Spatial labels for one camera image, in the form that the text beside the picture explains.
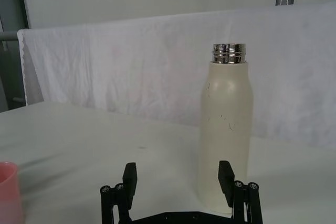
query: water bottle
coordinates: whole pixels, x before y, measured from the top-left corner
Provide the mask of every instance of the water bottle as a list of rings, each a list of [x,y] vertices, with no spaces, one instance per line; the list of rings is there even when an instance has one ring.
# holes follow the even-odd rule
[[[218,182],[220,160],[246,182],[253,112],[245,44],[215,44],[201,98],[198,194],[210,210],[230,213]]]

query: wrinkled cloth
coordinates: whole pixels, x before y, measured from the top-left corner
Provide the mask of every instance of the wrinkled cloth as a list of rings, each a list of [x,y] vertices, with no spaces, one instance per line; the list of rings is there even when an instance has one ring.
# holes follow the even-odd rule
[[[253,135],[336,146],[336,4],[122,20],[18,33],[27,104],[198,125],[212,44],[246,43]]]

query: bolt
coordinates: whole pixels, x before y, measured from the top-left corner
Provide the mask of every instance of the bolt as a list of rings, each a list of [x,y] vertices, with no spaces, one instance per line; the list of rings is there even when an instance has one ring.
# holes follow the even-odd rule
[[[250,188],[252,188],[252,189],[257,189],[257,188],[258,188],[258,185],[255,184],[255,183],[251,183],[251,184],[250,184]]]
[[[106,193],[106,192],[109,191],[109,190],[110,190],[109,186],[104,186],[104,187],[101,189],[101,191],[102,191],[103,193]]]
[[[123,189],[123,188],[124,188],[123,185],[117,185],[117,190],[121,190],[121,189]]]
[[[235,183],[235,185],[236,185],[236,187],[242,187],[242,186],[243,186],[243,183],[242,183],[242,182],[239,182],[239,181],[237,181],[237,182]]]

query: metal bottle neck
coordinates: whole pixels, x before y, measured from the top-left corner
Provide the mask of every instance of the metal bottle neck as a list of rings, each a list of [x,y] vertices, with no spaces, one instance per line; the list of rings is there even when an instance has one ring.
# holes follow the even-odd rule
[[[214,44],[213,63],[239,64],[245,63],[245,44]]]

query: table surface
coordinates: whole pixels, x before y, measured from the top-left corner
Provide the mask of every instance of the table surface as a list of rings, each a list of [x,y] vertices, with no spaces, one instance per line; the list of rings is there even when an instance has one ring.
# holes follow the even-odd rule
[[[122,182],[127,162],[138,169],[133,219],[210,212],[195,193],[197,152],[191,126],[50,102],[0,113],[0,157],[19,165],[26,224],[101,223],[99,188]],[[335,167],[334,150],[252,138],[264,223],[334,223]]]

